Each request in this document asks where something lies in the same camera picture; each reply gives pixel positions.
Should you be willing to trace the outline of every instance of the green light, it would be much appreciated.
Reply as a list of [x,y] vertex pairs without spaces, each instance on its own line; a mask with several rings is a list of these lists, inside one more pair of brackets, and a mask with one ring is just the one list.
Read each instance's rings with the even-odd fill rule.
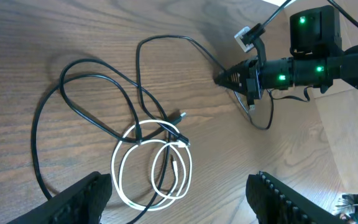
[[304,24],[306,22],[306,17],[305,16],[301,16],[299,19],[299,23],[300,24]]
[[324,71],[324,67],[323,67],[323,66],[317,66],[316,71],[317,71],[317,72],[323,72],[323,71]]
[[279,79],[279,80],[285,80],[285,75],[279,75],[279,76],[278,76],[278,79]]

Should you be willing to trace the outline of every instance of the wooden table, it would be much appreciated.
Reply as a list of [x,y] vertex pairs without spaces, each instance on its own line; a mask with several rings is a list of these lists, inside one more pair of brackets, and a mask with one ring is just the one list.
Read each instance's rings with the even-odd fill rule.
[[[260,0],[0,0],[0,223],[46,201],[32,167],[30,128],[40,97],[68,62],[98,57],[135,79],[140,40],[181,34],[196,39],[229,67],[248,57],[233,35],[263,22],[276,8]],[[268,26],[263,40],[268,58],[289,55],[283,14]],[[332,207],[342,183],[314,101],[277,102],[271,130],[259,131],[245,119],[232,94],[213,83],[219,70],[189,42],[166,39],[145,45],[141,67],[144,87],[168,114],[187,112],[178,127],[190,138],[194,165],[188,195],[166,210],[148,212],[141,223],[255,222],[245,187],[247,176],[258,170],[277,176],[323,208]],[[116,78],[140,119],[147,118],[133,86],[96,65],[72,70],[85,71]],[[72,100],[113,129],[123,132],[133,124],[125,99],[110,83],[90,78],[69,83],[66,89]],[[148,98],[147,106],[158,114]],[[267,121],[269,106],[268,100],[258,104],[257,120]],[[145,126],[144,133],[153,128]],[[58,93],[46,104],[38,132],[42,175],[54,192],[94,170],[110,173],[117,141],[75,114]],[[155,147],[131,154],[126,164],[126,194],[141,203],[153,194],[148,179]],[[172,179],[167,173],[164,187]],[[128,222],[138,213],[113,190],[102,223]]]

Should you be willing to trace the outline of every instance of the wood grain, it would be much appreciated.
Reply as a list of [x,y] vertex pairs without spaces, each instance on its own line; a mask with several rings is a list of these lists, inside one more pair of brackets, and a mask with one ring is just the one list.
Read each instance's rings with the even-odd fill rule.
[[[245,25],[262,22],[276,8],[259,0],[0,0],[0,223],[46,201],[32,168],[30,125],[40,97],[68,62],[98,57],[134,79],[140,40],[181,34],[199,41],[228,67],[247,57],[233,35]],[[288,55],[283,14],[269,25],[263,39],[269,58]],[[191,139],[195,166],[189,195],[169,212],[147,213],[142,223],[252,222],[255,215],[244,197],[246,178],[261,169],[330,208],[342,185],[314,101],[280,101],[272,129],[262,132],[250,126],[232,96],[213,83],[218,70],[187,41],[145,45],[141,67],[144,87],[168,114],[179,109],[188,113],[178,127]],[[84,71],[116,78],[140,119],[146,118],[133,86],[99,66],[72,70]],[[106,82],[74,81],[67,85],[67,93],[118,132],[133,122],[119,90]],[[268,107],[269,101],[259,103],[257,121],[265,121]],[[152,128],[146,126],[145,133]],[[55,192],[94,170],[110,173],[117,141],[81,119],[57,93],[45,106],[38,132],[42,175]],[[148,180],[152,148],[131,154],[126,165],[126,194],[142,203],[152,195],[149,186],[142,187]],[[138,213],[123,205],[114,191],[102,222],[124,223]]]
[[344,187],[358,194],[358,90],[321,97],[316,103]]

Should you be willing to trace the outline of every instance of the white cable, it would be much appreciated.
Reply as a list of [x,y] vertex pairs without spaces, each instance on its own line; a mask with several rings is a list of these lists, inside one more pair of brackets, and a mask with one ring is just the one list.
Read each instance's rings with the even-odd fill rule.
[[[149,119],[149,120],[145,120],[145,121],[141,121],[139,122],[139,124],[145,124],[145,123],[162,123],[162,124],[166,124],[166,125],[169,125],[171,128],[173,128],[177,133],[179,133],[179,130],[177,129],[177,127],[175,127],[173,124],[169,123],[169,122],[166,122],[166,121],[161,121],[161,120],[155,120],[155,119]],[[135,125],[131,126],[125,133],[124,135],[122,136],[123,138],[125,138],[133,129],[135,128]],[[153,166],[152,166],[152,173],[151,173],[151,181],[152,181],[152,185],[153,185],[153,188],[154,190],[160,195],[163,197],[163,199],[156,205],[153,205],[149,208],[149,211],[157,211],[157,210],[161,210],[161,209],[164,209],[164,208],[167,208],[168,206],[170,206],[176,199],[179,199],[179,198],[182,198],[186,195],[189,187],[190,187],[190,180],[191,180],[191,170],[192,170],[192,162],[191,162],[191,155],[190,155],[190,150],[189,148],[183,143],[183,142],[166,142],[164,140],[160,140],[160,139],[150,139],[150,140],[146,140],[146,141],[143,141],[141,142],[140,145],[144,145],[144,144],[147,144],[147,143],[151,143],[151,142],[159,142],[159,143],[162,143],[164,144],[163,147],[161,147],[161,149],[158,151],[157,155],[155,156],[155,159],[154,159],[154,162],[153,162]],[[133,201],[131,201],[129,198],[127,198],[124,194],[124,191],[122,189],[122,173],[123,173],[123,170],[124,170],[124,164],[125,164],[125,161],[128,157],[128,155],[134,151],[135,149],[137,149],[139,147],[138,144],[132,146],[124,155],[123,159],[122,159],[122,162],[121,162],[121,166],[120,166],[120,169],[119,169],[119,177],[118,177],[118,181],[116,179],[116,173],[115,173],[115,170],[114,170],[114,161],[115,161],[115,158],[116,158],[116,155],[117,155],[117,152],[119,150],[119,148],[121,147],[121,144],[122,144],[122,141],[119,141],[113,154],[112,154],[112,157],[111,157],[111,176],[112,176],[112,181],[113,181],[113,184],[117,190],[117,193],[118,193],[118,196],[121,198],[121,200],[126,203],[128,206],[136,209],[136,210],[143,210],[145,208],[144,205],[139,205]],[[173,191],[176,189],[176,186],[178,185],[178,166],[177,166],[177,162],[176,161],[173,161],[173,173],[174,173],[174,176],[175,176],[175,183],[174,185],[172,186],[171,190],[169,191],[168,195],[164,195],[163,193],[161,193],[160,191],[158,191],[157,187],[155,186],[155,182],[154,182],[154,169],[155,169],[155,163],[158,159],[158,156],[160,155],[160,153],[163,151],[163,149],[165,147],[169,146],[171,149],[173,149],[173,151],[175,152],[175,154],[177,155],[177,157],[179,158],[180,162],[181,162],[181,165],[182,165],[182,168],[183,168],[183,182],[181,183],[181,186],[180,188],[178,189],[178,192],[176,193],[176,196],[175,197],[172,197],[171,194],[173,193]],[[183,186],[185,184],[185,181],[186,181],[186,168],[185,168],[185,163],[183,161],[183,158],[182,156],[180,155],[180,153],[178,152],[178,150],[174,147],[174,146],[178,146],[178,147],[185,147],[186,148],[186,152],[188,154],[188,157],[189,157],[189,165],[190,165],[190,168],[189,168],[189,178],[188,178],[188,184],[187,184],[187,187],[186,187],[186,190],[185,192],[180,195],[180,192],[183,190]],[[171,201],[168,202],[166,205],[162,205],[167,199],[170,199]]]

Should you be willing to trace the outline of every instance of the robotic arm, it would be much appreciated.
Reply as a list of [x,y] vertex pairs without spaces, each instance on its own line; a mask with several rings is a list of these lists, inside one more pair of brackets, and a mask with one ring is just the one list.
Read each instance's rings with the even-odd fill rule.
[[222,71],[214,79],[216,84],[245,95],[250,107],[262,98],[265,89],[313,86],[325,93],[339,78],[358,89],[358,45],[342,51],[337,9],[324,6],[292,15],[292,57],[288,58],[266,60],[260,39],[263,27],[245,27],[235,36],[244,51],[255,47],[257,56]]

